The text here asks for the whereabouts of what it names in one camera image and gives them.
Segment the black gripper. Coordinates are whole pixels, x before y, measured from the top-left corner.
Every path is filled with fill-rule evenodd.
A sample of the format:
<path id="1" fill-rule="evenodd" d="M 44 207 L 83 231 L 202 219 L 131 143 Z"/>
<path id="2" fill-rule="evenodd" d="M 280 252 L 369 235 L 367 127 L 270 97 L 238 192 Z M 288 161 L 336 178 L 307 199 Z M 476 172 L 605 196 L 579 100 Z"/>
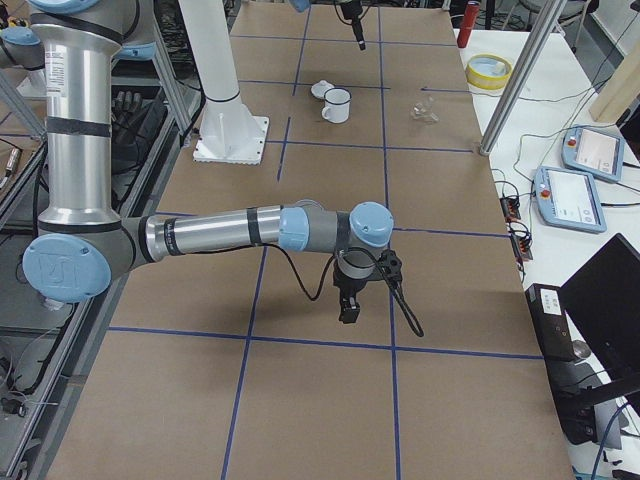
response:
<path id="1" fill-rule="evenodd" d="M 350 247 L 337 254 L 333 271 L 333 285 L 339 289 L 340 314 L 343 324 L 355 324 L 360 314 L 357 293 L 368 282 L 379 281 L 378 258 L 364 247 Z"/>

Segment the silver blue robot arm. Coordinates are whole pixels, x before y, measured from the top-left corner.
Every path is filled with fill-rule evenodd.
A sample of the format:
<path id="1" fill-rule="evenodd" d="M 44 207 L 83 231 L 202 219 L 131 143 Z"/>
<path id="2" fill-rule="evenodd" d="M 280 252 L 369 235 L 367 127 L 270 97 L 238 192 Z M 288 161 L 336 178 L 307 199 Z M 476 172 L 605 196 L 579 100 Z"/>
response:
<path id="1" fill-rule="evenodd" d="M 274 245 L 329 253 L 340 318 L 356 320 L 357 293 L 385 277 L 394 220 L 375 202 L 348 212 L 304 200 L 212 216 L 124 218 L 111 196 L 111 73 L 120 52 L 155 54 L 149 1 L 34 1 L 30 20 L 44 46 L 49 204 L 23 256 L 28 282 L 67 303 L 101 294 L 113 280 L 168 256 Z"/>

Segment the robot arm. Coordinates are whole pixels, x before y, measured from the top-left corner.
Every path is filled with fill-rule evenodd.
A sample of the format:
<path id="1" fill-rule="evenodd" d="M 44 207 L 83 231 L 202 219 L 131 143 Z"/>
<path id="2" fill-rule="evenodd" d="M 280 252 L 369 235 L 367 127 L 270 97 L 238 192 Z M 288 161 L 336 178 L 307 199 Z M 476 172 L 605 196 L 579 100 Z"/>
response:
<path id="1" fill-rule="evenodd" d="M 318 2 L 311 0 L 287 1 L 287 4 L 289 4 L 298 13 L 310 11 L 316 3 L 320 6 L 331 6 L 338 21 L 351 29 L 359 50 L 366 50 L 366 40 L 362 23 L 364 17 L 369 11 L 369 8 L 364 8 L 360 0 L 333 0 Z"/>

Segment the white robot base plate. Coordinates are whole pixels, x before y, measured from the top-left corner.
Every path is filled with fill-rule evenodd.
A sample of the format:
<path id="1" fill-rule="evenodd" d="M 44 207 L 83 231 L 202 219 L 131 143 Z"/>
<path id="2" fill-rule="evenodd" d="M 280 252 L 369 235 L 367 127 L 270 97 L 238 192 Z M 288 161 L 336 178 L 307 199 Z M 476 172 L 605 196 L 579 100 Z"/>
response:
<path id="1" fill-rule="evenodd" d="M 223 114 L 217 119 L 205 118 L 199 128 L 193 160 L 258 165 L 263 157 L 269 123 L 268 117 L 252 115 L 238 123 L 228 122 Z"/>

